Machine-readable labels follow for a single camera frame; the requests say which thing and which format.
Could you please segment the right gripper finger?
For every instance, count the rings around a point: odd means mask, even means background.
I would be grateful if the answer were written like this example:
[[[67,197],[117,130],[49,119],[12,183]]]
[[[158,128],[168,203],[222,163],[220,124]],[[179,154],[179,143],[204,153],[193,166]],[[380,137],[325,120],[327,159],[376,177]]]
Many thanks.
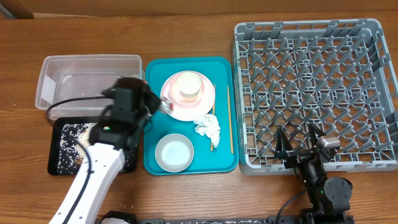
[[[282,128],[278,128],[275,135],[276,139],[276,152],[287,152],[292,151],[293,147],[290,144],[289,140],[287,139],[285,133],[283,132]]]
[[[323,145],[322,143],[319,142],[319,140],[322,136],[325,136],[326,134],[323,131],[321,131],[317,125],[313,123],[308,124],[308,133],[310,136],[312,147],[322,148]]]

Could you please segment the red foil snack wrapper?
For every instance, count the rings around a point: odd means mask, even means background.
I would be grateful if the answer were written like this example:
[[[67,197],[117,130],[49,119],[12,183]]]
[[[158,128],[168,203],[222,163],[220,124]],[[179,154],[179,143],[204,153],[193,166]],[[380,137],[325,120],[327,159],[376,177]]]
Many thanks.
[[[159,105],[159,110],[163,113],[171,113],[173,111],[173,104],[171,101],[169,101],[166,97],[162,96],[160,98],[160,105]]]

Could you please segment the white paper cup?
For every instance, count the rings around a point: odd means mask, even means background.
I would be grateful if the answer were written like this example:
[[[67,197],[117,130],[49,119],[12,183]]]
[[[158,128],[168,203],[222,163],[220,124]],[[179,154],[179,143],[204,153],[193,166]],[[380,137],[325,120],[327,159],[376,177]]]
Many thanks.
[[[201,84],[201,78],[194,72],[183,72],[177,78],[178,90],[183,95],[197,95]]]

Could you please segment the grey small bowl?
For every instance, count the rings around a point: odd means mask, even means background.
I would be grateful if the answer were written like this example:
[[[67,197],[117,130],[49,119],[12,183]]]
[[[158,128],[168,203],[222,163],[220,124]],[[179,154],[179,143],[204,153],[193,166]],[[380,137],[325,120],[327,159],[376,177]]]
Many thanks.
[[[156,145],[155,160],[167,172],[181,172],[192,163],[194,147],[182,134],[168,134]]]

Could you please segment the white napkin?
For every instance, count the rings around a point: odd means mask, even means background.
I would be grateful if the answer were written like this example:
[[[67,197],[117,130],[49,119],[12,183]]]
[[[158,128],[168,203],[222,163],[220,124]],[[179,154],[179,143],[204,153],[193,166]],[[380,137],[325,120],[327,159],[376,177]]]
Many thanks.
[[[214,118],[214,126],[212,127],[212,118]],[[206,114],[193,120],[196,125],[195,132],[201,136],[206,135],[213,141],[214,148],[217,148],[220,143],[221,128],[217,117],[212,114]]]

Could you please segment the white rice pile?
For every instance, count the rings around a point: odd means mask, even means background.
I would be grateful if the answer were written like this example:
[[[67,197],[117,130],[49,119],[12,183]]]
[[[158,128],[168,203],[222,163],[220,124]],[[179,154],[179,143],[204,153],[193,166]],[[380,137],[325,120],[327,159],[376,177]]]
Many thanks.
[[[61,168],[77,167],[76,160],[85,157],[84,148],[89,146],[89,136],[96,123],[65,124],[61,130],[60,155],[58,164]]]

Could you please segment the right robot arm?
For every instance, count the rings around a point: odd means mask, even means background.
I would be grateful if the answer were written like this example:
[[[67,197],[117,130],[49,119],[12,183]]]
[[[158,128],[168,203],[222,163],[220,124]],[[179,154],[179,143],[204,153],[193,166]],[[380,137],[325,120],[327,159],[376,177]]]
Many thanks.
[[[279,209],[274,223],[354,223],[353,217],[345,212],[350,209],[352,183],[342,177],[327,177],[324,163],[335,156],[340,148],[340,140],[321,131],[310,123],[308,132],[312,147],[294,149],[282,128],[275,134],[274,157],[284,162],[286,169],[292,169],[304,184],[304,189],[286,201]],[[283,216],[285,207],[301,195],[307,194],[311,207],[301,209],[294,217]]]

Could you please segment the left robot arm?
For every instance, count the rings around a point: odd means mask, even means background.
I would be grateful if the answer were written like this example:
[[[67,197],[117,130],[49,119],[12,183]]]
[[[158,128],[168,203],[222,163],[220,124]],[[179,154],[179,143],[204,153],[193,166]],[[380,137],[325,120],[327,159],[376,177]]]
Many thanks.
[[[144,126],[162,100],[139,78],[122,77],[101,98],[105,107],[90,131],[85,156],[61,206],[51,223],[94,223],[108,189],[133,159]]]

